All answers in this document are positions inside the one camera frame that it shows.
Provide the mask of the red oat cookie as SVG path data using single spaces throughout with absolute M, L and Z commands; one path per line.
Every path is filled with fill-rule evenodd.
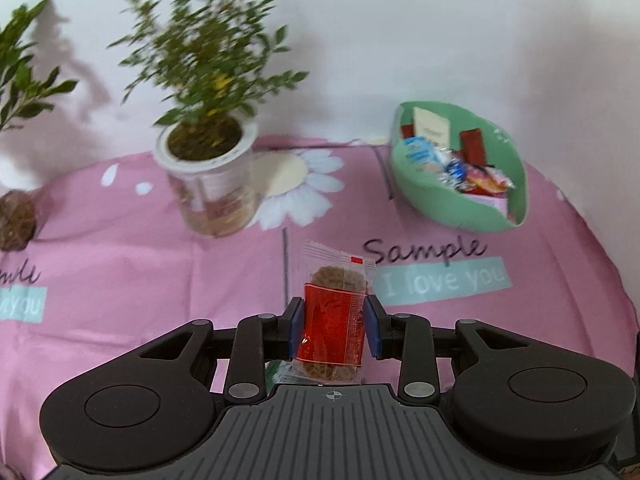
M 376 272 L 371 258 L 316 242 L 303 248 L 304 327 L 295 365 L 319 384 L 359 382 L 364 343 L 363 303 Z

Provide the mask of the pink printed tablecloth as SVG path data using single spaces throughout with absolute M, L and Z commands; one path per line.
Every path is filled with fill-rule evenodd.
M 562 192 L 528 174 L 525 222 L 447 228 L 396 191 L 385 148 L 268 157 L 279 181 L 258 218 L 225 238 L 183 224 L 149 154 L 51 183 L 44 226 L 1 258 L 1 459 L 26 478 L 52 468 L 38 418 L 62 382 L 194 318 L 230 327 L 279 313 L 320 243 L 368 256 L 387 310 L 436 326 L 477 320 L 634 369 L 638 323 L 620 274 Z

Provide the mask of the red glossy candy packet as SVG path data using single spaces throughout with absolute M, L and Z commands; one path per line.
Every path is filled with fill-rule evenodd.
M 461 192 L 486 196 L 506 194 L 515 188 L 513 181 L 493 166 L 464 165 L 464 181 Z

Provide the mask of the cream milk tea sachet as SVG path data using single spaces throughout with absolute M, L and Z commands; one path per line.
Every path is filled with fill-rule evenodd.
M 425 108 L 413 109 L 413 133 L 440 148 L 450 147 L 450 121 Z

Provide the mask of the red chocolate bar wrapper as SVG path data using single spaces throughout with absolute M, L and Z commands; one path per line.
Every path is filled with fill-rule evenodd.
M 463 130 L 459 133 L 460 150 L 464 160 L 472 166 L 486 166 L 483 131 L 480 128 Z

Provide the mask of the blue jelly cup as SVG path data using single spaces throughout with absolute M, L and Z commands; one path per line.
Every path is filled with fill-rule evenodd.
M 408 163 L 416 170 L 429 174 L 442 174 L 445 166 L 439 158 L 436 145 L 423 136 L 412 136 L 402 140 L 401 147 L 405 150 Z

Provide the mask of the green plastic bowl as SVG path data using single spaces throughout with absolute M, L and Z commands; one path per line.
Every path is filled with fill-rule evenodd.
M 450 147 L 436 146 L 445 166 L 442 174 L 414 169 L 401 147 L 402 140 L 415 136 L 415 107 L 450 121 Z M 505 131 L 461 106 L 437 101 L 402 102 L 395 122 L 390 136 L 390 166 L 399 191 L 414 209 L 444 226 L 477 232 L 503 232 L 525 222 L 529 210 L 527 174 L 523 159 Z M 486 196 L 461 192 L 467 162 L 461 154 L 459 133 L 474 128 L 483 131 L 486 166 L 498 168 L 515 184 L 506 194 Z

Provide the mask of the potted green plant clear cup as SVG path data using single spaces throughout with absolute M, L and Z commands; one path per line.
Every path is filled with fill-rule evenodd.
M 244 229 L 258 205 L 253 179 L 257 107 L 283 90 L 295 90 L 304 70 L 269 73 L 275 55 L 290 50 L 288 29 L 265 20 L 274 0 L 172 0 L 168 18 L 156 0 L 125 0 L 134 18 L 122 65 L 140 84 L 165 91 L 170 107 L 157 119 L 162 130 L 154 159 L 165 171 L 184 224 L 208 237 Z

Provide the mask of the green clear empty wrapper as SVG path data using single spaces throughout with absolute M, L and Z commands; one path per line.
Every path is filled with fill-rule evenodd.
M 271 389 L 275 385 L 303 384 L 307 379 L 297 361 L 271 361 L 266 366 L 266 385 Z

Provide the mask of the brown woven ball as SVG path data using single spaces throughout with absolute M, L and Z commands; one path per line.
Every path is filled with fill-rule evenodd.
M 2 252 L 20 252 L 35 236 L 36 207 L 32 196 L 11 190 L 1 196 L 0 243 Z

